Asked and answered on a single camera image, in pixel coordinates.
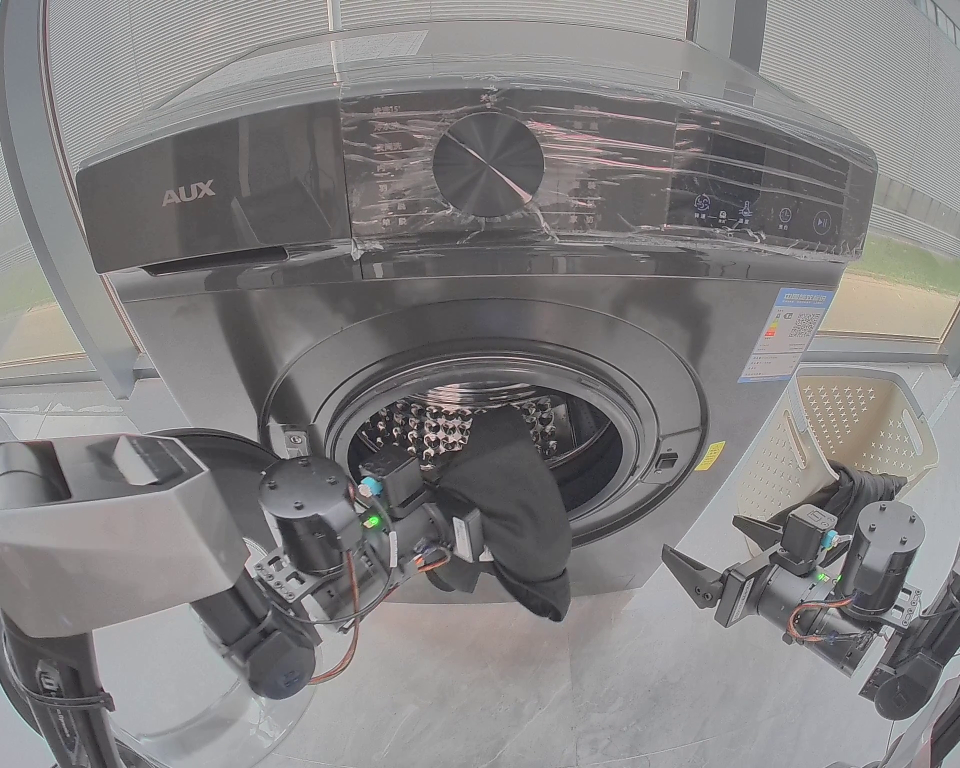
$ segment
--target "rotary dial knob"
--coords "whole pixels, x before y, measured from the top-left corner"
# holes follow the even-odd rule
[[[523,123],[501,112],[461,118],[440,137],[433,175],[446,201],[471,216],[506,216],[543,181],[543,150]]]

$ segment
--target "qr code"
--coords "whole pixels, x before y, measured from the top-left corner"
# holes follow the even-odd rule
[[[802,339],[804,336],[812,336],[817,330],[817,323],[820,322],[819,312],[805,312],[797,315],[797,319],[790,328],[791,339]]]

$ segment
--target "beige laundry basket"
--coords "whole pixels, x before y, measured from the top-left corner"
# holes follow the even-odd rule
[[[917,399],[897,374],[866,368],[797,371],[747,458],[737,511],[768,519],[836,479],[827,461],[916,485],[937,466]]]

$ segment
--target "black garment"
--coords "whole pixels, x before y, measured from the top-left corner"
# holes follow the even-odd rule
[[[856,520],[860,517],[863,508],[875,501],[893,501],[900,489],[906,485],[907,479],[893,474],[873,474],[859,469],[850,469],[842,464],[830,462],[830,467],[840,475],[835,483],[824,486],[802,504],[812,504],[824,512],[836,515],[836,532],[842,535],[852,534]],[[777,512],[770,518],[775,525],[783,525],[787,515],[797,509],[800,504]],[[824,565],[833,563],[847,551],[847,545],[836,547],[824,559]]]
[[[469,442],[437,487],[480,510],[492,573],[504,589],[536,615],[562,621],[570,607],[570,522],[523,416],[510,407],[474,415]],[[472,591],[480,567],[454,558],[430,581]]]

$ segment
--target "blue connector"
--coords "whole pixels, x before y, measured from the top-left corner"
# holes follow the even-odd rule
[[[360,481],[360,485],[367,486],[374,496],[379,496],[381,493],[383,493],[383,483],[381,483],[375,477],[365,477]]]

